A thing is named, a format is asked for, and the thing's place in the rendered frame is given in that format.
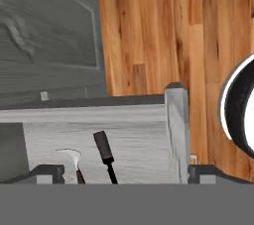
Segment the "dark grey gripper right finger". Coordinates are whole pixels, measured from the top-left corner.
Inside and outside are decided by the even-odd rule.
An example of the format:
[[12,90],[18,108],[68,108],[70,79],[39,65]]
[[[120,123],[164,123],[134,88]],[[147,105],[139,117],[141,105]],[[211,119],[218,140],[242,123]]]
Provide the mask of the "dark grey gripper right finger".
[[223,178],[236,183],[252,184],[252,181],[226,174],[213,165],[189,165],[188,173],[190,175],[188,183],[199,184],[203,175],[212,175],[215,178]]

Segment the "grey drawer front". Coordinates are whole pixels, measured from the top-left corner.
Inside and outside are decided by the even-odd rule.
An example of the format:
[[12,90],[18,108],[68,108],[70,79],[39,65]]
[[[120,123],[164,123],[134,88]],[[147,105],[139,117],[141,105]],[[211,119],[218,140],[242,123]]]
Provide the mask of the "grey drawer front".
[[170,161],[174,165],[177,182],[187,183],[191,163],[188,91],[181,82],[172,82],[165,88],[164,97]]

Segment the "black handled utensil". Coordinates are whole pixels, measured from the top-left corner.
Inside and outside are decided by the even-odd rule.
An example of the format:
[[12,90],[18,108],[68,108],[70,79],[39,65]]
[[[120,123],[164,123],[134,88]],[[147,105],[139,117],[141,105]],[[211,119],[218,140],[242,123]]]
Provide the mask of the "black handled utensil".
[[107,165],[107,171],[112,184],[117,184],[117,178],[113,169],[112,164],[114,163],[114,158],[108,143],[106,133],[104,131],[96,132],[93,134],[93,138],[96,147],[100,153],[102,162]]

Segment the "silver curved utensil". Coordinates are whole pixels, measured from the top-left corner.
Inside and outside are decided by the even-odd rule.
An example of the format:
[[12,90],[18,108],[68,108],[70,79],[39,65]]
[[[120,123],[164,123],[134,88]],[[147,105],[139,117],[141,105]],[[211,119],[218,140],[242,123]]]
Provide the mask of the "silver curved utensil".
[[77,183],[78,184],[85,184],[85,179],[84,179],[83,174],[79,168],[79,161],[80,161],[80,157],[81,157],[81,152],[74,150],[74,149],[68,149],[68,148],[57,149],[57,152],[70,155],[70,157],[72,158],[72,161],[74,163]]

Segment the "open grey drawer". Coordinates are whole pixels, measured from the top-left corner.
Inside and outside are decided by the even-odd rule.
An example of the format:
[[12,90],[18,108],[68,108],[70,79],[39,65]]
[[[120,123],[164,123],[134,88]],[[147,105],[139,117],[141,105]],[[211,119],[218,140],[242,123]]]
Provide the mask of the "open grey drawer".
[[165,101],[162,95],[84,98],[0,107],[0,123],[24,127],[29,165],[62,164],[64,179],[75,183],[75,169],[64,149],[81,152],[88,183],[108,183],[93,134],[106,133],[120,183],[170,181]]

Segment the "black and white round object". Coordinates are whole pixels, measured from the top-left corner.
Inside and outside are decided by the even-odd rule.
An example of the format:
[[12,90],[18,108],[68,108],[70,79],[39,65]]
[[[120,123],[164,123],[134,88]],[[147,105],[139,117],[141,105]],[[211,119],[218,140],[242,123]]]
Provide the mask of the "black and white round object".
[[[245,124],[250,97],[254,98],[254,53],[238,63],[225,78],[217,106],[219,124],[225,136],[254,159],[254,143],[250,143]],[[251,116],[250,129],[254,133],[254,111]]]

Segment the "grey cupboard door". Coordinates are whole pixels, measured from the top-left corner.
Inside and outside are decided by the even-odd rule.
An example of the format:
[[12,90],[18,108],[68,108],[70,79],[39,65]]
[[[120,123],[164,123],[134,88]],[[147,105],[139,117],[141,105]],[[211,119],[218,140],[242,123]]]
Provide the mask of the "grey cupboard door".
[[105,97],[98,0],[0,0],[0,107]]

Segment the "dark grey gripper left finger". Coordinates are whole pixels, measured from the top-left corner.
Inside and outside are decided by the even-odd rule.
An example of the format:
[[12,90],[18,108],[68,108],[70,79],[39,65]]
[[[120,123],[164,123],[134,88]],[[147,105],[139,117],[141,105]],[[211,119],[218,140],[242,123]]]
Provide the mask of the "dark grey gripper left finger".
[[38,165],[27,174],[21,174],[19,176],[0,181],[0,184],[37,184],[39,175],[49,175],[52,179],[52,184],[64,184],[64,165]]

